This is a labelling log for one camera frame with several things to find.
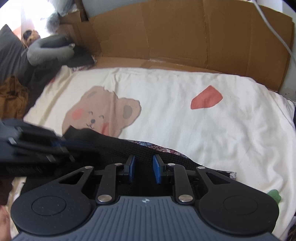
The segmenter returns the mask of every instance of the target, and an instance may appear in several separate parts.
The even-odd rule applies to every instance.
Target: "gray textured panel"
[[[91,18],[118,7],[145,1],[147,0],[82,0],[82,3],[87,16]]]
[[[100,206],[76,231],[58,237],[19,234],[14,241],[276,241],[271,234],[235,238],[205,225],[194,208],[174,203],[170,197],[125,197]]]

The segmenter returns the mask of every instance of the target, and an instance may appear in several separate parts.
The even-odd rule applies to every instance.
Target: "circular pad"
[[[258,208],[255,200],[242,195],[226,198],[223,204],[227,211],[237,215],[251,214]]]
[[[66,201],[56,196],[45,196],[38,198],[32,204],[34,212],[41,216],[52,216],[60,213],[66,207]]]
[[[75,185],[48,183],[17,198],[11,217],[20,231],[53,236],[74,230],[91,211],[90,200]]]

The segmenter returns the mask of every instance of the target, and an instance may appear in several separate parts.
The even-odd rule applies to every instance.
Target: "hand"
[[[4,206],[0,206],[0,241],[10,241],[9,214]]]

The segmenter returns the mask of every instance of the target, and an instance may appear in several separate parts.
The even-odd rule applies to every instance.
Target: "brown cloth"
[[[14,76],[0,86],[0,119],[22,119],[29,102],[29,90]]]

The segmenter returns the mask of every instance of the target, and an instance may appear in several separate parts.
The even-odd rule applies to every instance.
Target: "gray neck pillow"
[[[44,39],[38,39],[32,43],[27,51],[27,58],[31,65],[37,66],[43,62],[57,59],[66,62],[74,56],[75,44],[67,44],[63,35],[53,35]]]

